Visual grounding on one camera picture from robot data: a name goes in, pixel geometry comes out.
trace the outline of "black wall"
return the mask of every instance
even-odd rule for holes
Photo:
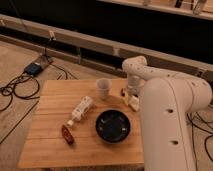
[[[10,0],[20,16],[213,64],[213,21],[95,0]],[[17,17],[9,0],[0,13]]]

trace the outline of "bowl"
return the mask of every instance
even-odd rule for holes
[[[104,141],[118,143],[128,136],[130,122],[124,113],[118,110],[106,110],[96,120],[96,131]]]

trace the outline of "wooden table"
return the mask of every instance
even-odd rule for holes
[[[95,80],[47,81],[33,117],[19,168],[54,168],[78,166],[106,166],[143,164],[140,123],[138,115],[126,107],[120,97],[126,80],[112,80],[110,97],[102,101],[96,92]],[[76,123],[72,135],[75,144],[70,147],[61,135],[61,126],[84,96],[94,99],[95,105]],[[97,116],[107,109],[118,109],[130,120],[128,137],[118,144],[106,144],[97,135]]]

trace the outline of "white cup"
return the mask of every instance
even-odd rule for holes
[[[96,88],[102,100],[106,100],[111,88],[112,82],[107,78],[101,78],[96,81]]]

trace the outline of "black device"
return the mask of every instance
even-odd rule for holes
[[[29,75],[32,75],[32,76],[37,76],[41,71],[42,71],[42,67],[40,64],[38,63],[30,63],[29,65],[27,65],[25,68],[24,68],[24,73],[27,73]]]

